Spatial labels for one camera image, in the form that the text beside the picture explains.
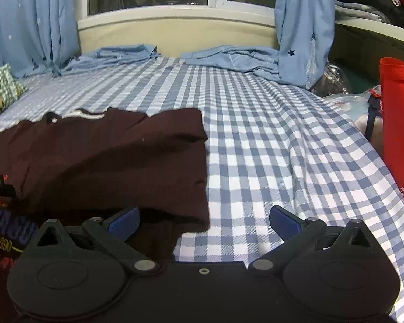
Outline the maroon vintage print sweatshirt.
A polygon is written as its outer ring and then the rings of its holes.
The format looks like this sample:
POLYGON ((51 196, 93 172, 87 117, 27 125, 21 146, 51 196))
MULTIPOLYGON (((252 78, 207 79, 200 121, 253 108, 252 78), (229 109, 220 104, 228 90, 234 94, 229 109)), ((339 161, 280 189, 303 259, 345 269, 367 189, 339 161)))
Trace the maroon vintage print sweatshirt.
POLYGON ((209 227, 206 133, 198 109, 49 112, 0 132, 0 322, 16 318, 10 269, 51 218, 77 226, 127 208, 127 243, 163 264, 184 233, 209 227))

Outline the blue white checkered bedsheet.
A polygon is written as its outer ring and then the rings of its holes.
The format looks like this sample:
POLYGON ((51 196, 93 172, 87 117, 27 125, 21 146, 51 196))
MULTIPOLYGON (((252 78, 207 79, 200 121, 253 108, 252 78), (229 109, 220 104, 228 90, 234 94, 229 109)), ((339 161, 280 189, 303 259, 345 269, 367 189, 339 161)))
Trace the blue white checkered bedsheet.
POLYGON ((393 316, 404 322, 401 189, 342 110, 298 87, 176 58, 42 74, 24 84, 27 92, 0 115, 0 132, 46 112, 199 109, 208 136, 210 228, 183 235, 175 258, 253 261, 281 242, 269 226, 274 205, 329 225, 360 218, 399 272, 393 316))

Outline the clear plastic bag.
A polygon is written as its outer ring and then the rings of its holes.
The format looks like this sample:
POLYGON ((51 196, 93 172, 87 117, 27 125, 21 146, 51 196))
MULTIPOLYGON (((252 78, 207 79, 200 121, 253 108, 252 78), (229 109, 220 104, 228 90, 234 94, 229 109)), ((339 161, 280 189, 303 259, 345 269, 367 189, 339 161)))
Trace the clear plastic bag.
POLYGON ((310 91, 343 110, 377 153, 383 156, 380 85, 375 85, 362 93, 352 93, 352 86, 346 74, 337 65, 327 63, 322 77, 310 91))

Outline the red fabric bag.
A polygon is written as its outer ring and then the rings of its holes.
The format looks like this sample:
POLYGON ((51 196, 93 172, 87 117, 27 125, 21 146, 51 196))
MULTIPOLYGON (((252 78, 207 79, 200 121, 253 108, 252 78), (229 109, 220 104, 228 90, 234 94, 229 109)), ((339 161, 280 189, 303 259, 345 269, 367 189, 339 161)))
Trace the red fabric bag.
POLYGON ((379 62, 382 89, 383 159, 404 199, 404 62, 382 58, 379 62))

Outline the green checkered pillow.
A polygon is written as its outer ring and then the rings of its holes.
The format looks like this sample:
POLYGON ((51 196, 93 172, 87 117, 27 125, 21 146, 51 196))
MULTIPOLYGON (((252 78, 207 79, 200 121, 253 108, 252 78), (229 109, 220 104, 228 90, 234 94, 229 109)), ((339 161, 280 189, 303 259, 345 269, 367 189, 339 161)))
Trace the green checkered pillow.
POLYGON ((3 102, 1 112, 20 99, 27 90, 27 86, 13 77, 9 64, 0 67, 0 97, 3 102))

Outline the left blue star curtain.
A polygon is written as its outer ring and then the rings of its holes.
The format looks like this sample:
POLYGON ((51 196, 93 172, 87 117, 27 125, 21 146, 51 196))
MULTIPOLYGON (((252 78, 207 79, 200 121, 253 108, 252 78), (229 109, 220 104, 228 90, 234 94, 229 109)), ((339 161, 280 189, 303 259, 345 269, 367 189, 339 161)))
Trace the left blue star curtain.
POLYGON ((149 44, 102 47, 83 54, 75 0, 0 0, 0 67, 16 78, 78 74, 158 56, 149 44))

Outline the blue star curtain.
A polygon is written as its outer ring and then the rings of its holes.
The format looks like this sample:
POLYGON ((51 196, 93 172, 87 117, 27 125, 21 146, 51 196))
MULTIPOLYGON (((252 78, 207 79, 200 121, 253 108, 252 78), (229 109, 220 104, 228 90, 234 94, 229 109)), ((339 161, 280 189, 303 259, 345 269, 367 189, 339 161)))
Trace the blue star curtain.
POLYGON ((0 0, 0 67, 16 78, 78 74, 158 56, 149 44, 102 47, 83 54, 75 0, 0 0))
POLYGON ((310 89, 323 75, 335 32, 335 0, 276 0, 279 48, 223 45, 181 55, 187 65, 253 73, 310 89))

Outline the right blue star curtain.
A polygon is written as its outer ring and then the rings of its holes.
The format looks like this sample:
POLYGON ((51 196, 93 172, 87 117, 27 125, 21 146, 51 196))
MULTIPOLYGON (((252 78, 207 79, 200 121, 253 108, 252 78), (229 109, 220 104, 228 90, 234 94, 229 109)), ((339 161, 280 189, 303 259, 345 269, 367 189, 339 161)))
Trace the right blue star curtain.
POLYGON ((187 65, 253 73, 310 89, 323 75, 335 32, 335 0, 276 0, 279 48, 223 45, 181 55, 187 65))

